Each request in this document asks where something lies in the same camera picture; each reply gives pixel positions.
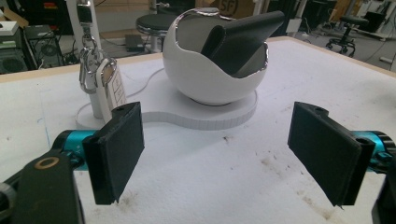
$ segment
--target metal pole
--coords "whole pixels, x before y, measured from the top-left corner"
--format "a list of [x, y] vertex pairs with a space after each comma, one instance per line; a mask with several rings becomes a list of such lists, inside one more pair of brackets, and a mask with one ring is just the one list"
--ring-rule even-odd
[[[70, 21], [72, 22], [72, 28], [73, 28], [74, 37], [76, 39], [78, 52], [80, 52], [83, 49], [82, 36], [84, 35], [84, 33], [82, 31], [82, 27], [79, 25], [78, 14], [77, 14], [77, 0], [67, 0], [66, 4], [67, 4], [67, 10], [69, 11]], [[102, 46], [100, 43], [98, 24], [96, 21], [95, 8], [93, 4], [91, 5], [91, 14], [92, 14], [91, 34], [93, 38], [96, 40], [97, 47], [101, 49]], [[98, 119], [101, 119], [103, 116], [100, 110], [99, 99], [97, 97], [97, 94], [90, 94], [90, 99], [91, 99], [93, 116]]]

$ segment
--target equipment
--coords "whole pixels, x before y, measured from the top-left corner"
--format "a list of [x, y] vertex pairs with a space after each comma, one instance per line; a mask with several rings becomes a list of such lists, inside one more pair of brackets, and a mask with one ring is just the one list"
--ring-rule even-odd
[[58, 40], [48, 25], [26, 26], [24, 30], [38, 68], [64, 65]]
[[23, 36], [23, 31], [17, 29], [14, 35], [0, 36], [0, 74], [33, 69], [36, 69], [35, 61]]
[[143, 40], [140, 35], [126, 35], [125, 47], [128, 52], [142, 52], [145, 50]]
[[396, 220], [396, 146], [381, 132], [351, 132], [316, 105], [294, 103], [289, 147], [333, 205], [353, 205], [366, 170], [387, 174], [374, 223]]
[[0, 184], [0, 223], [84, 223], [73, 170], [88, 165], [95, 202], [111, 204], [143, 149], [140, 103], [114, 109], [97, 132], [62, 132], [49, 152]]

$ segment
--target black stool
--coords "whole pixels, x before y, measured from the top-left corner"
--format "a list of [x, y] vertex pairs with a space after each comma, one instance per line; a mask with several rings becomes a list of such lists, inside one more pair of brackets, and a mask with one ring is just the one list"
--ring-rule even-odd
[[149, 14], [139, 17], [136, 20], [136, 29], [145, 35], [151, 37], [151, 51], [159, 51], [157, 47], [157, 38], [162, 41], [165, 39], [169, 26], [177, 18], [177, 15], [170, 14]]
[[353, 57], [355, 54], [355, 44], [353, 41], [348, 41], [348, 35], [350, 31], [352, 30], [352, 25], [367, 25], [369, 21], [363, 18], [355, 17], [355, 16], [343, 16], [341, 17], [340, 21], [343, 21], [347, 23], [347, 28], [346, 32], [344, 33], [343, 37], [341, 39], [339, 38], [331, 38], [329, 40], [329, 43], [326, 44], [326, 48], [332, 49], [332, 45], [338, 45], [341, 46], [340, 53], [345, 54], [347, 53], [347, 48], [352, 48], [352, 52], [349, 54], [349, 57]]

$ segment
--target table surface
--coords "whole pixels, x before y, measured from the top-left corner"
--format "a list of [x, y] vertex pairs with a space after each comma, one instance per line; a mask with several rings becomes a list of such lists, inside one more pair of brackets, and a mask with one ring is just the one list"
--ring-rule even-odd
[[[126, 91], [163, 67], [162, 55], [119, 60]], [[349, 130], [396, 139], [396, 79], [386, 70], [289, 37], [269, 39], [253, 117], [223, 131], [144, 123], [146, 148], [119, 203], [94, 203], [75, 171], [87, 223], [372, 223], [384, 176], [367, 173], [354, 206], [333, 207], [287, 145], [295, 101]], [[78, 66], [0, 76], [0, 180], [47, 152], [89, 102]]]

